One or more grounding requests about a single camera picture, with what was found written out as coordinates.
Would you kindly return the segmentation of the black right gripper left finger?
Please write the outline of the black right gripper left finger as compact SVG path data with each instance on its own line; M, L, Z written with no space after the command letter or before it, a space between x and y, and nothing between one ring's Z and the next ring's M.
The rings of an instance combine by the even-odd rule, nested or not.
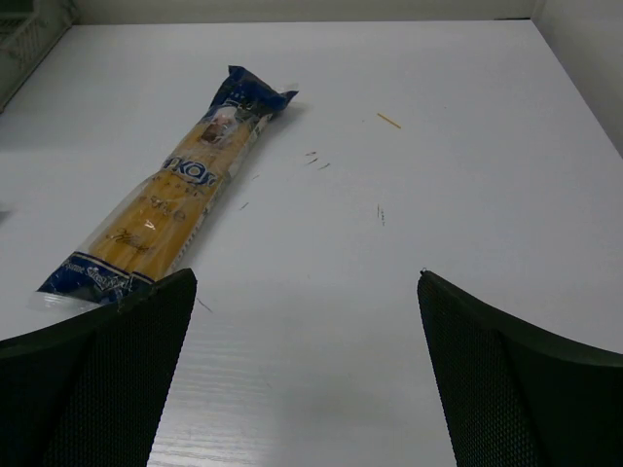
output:
M144 466L197 293L182 269L1 342L4 466Z

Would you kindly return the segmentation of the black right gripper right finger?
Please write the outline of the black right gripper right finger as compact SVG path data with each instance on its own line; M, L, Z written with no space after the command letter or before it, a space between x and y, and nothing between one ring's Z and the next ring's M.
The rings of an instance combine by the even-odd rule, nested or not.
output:
M538 328L430 270L418 299L457 465L621 465L621 354Z

